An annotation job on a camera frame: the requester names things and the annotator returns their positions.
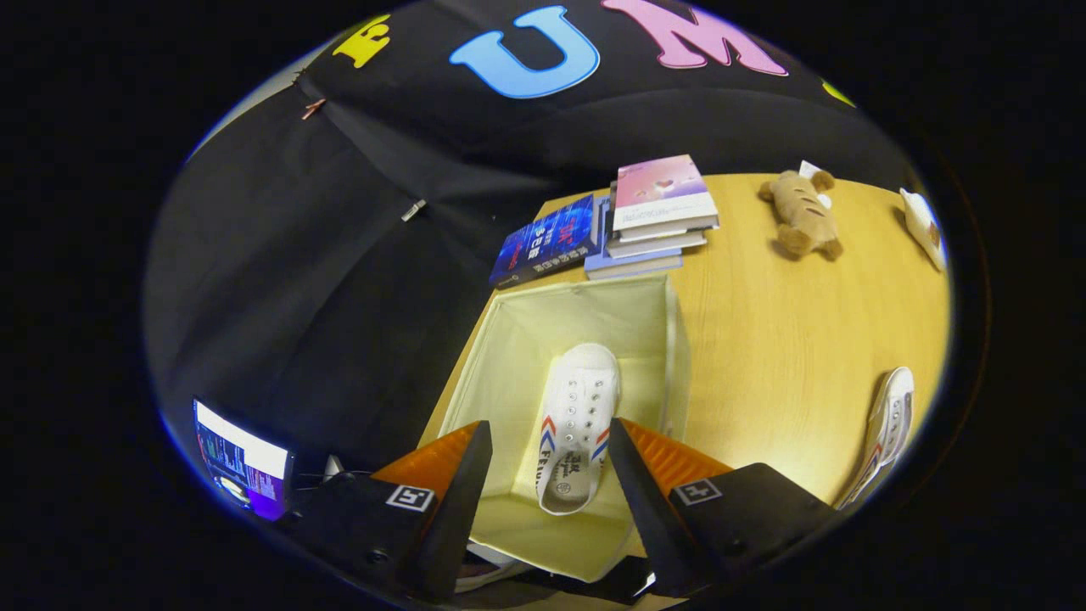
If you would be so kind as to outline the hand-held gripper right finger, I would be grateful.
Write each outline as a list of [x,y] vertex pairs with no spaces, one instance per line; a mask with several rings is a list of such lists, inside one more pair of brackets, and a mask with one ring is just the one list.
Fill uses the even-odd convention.
[[608,455],[665,597],[736,586],[837,514],[769,464],[729,467],[626,418]]

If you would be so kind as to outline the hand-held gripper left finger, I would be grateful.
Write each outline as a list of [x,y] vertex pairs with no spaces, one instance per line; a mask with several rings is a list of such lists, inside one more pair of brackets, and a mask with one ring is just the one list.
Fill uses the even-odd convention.
[[492,450],[491,425],[477,420],[372,474],[337,474],[279,519],[279,534],[386,603],[447,603]]

